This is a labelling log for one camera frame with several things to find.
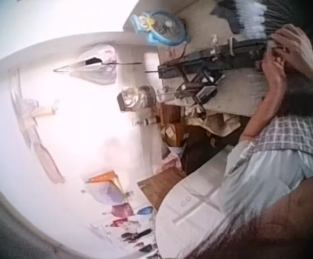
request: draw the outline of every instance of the man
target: man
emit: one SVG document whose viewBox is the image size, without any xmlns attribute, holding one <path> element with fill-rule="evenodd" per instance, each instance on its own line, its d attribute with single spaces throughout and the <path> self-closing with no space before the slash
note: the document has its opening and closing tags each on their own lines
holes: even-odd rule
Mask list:
<svg viewBox="0 0 313 259">
<path fill-rule="evenodd" d="M 228 227 L 185 258 L 308 258 L 313 247 L 313 116 L 277 116 L 284 64 L 313 81 L 313 50 L 293 25 L 271 37 L 279 47 L 263 60 L 269 92 L 229 154 L 218 193 Z"/>
</svg>

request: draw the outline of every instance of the white table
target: white table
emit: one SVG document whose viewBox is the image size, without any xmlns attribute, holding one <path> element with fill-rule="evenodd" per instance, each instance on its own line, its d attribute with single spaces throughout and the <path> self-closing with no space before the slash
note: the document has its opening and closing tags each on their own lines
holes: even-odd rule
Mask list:
<svg viewBox="0 0 313 259">
<path fill-rule="evenodd" d="M 194 173 L 177 183 L 163 200 L 156 215 L 156 242 L 163 258 L 178 258 L 206 235 L 225 226 L 216 205 L 232 147 L 227 146 Z"/>
</svg>

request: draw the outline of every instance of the blue fan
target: blue fan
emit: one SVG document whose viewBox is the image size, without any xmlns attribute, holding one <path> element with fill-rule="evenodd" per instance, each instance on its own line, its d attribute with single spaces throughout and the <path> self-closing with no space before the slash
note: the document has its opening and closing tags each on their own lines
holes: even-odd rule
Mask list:
<svg viewBox="0 0 313 259">
<path fill-rule="evenodd" d="M 136 32 L 146 34 L 152 45 L 177 46 L 189 41 L 184 23 L 168 12 L 144 12 L 130 20 Z"/>
</svg>

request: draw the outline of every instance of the white plastic bag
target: white plastic bag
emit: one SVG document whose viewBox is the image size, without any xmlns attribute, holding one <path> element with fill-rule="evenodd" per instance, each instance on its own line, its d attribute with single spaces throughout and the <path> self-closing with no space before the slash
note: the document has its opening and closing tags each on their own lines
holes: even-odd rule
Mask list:
<svg viewBox="0 0 313 259">
<path fill-rule="evenodd" d="M 116 81 L 116 66 L 115 49 L 107 44 L 99 44 L 83 53 L 77 63 L 60 67 L 54 72 L 69 74 L 99 85 L 109 85 Z"/>
<path fill-rule="evenodd" d="M 103 204 L 120 205 L 124 203 L 124 194 L 111 181 L 86 183 L 86 191 Z"/>
</svg>

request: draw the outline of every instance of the bottle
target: bottle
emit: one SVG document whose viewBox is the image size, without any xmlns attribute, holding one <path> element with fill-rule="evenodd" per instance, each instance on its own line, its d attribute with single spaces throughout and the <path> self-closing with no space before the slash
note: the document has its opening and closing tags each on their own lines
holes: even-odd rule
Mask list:
<svg viewBox="0 0 313 259">
<path fill-rule="evenodd" d="M 159 116 L 149 117 L 146 119 L 135 118 L 135 119 L 133 119 L 133 125 L 134 126 L 137 126 L 137 125 L 148 126 L 148 125 L 158 124 L 158 123 L 160 123 L 160 121 L 161 121 L 161 119 Z"/>
</svg>

